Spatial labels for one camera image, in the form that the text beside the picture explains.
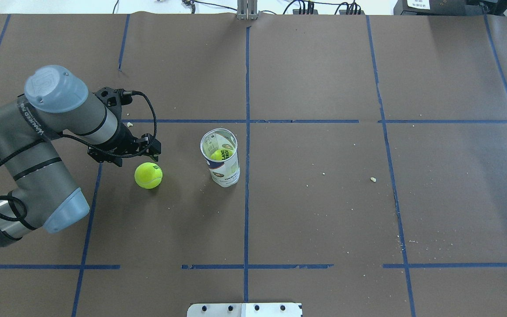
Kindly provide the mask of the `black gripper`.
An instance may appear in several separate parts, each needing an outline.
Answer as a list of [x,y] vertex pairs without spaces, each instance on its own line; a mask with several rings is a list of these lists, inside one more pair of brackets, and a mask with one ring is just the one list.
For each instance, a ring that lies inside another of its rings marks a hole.
[[159,161],[162,144],[157,139],[149,139],[149,134],[137,138],[127,126],[119,125],[111,139],[96,146],[89,146],[87,154],[96,162],[106,161],[121,167],[123,157],[143,156],[146,146],[147,156],[153,161]]

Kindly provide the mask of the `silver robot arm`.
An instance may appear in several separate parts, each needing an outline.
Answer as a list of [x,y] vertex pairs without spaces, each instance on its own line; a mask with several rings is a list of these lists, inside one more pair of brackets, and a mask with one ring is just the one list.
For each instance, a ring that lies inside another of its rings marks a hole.
[[72,139],[87,146],[96,162],[158,160],[157,131],[137,138],[121,122],[121,109],[136,90],[87,85],[63,66],[43,66],[26,80],[24,92],[0,107],[0,247],[38,228],[60,232],[90,213],[82,189],[52,144]]

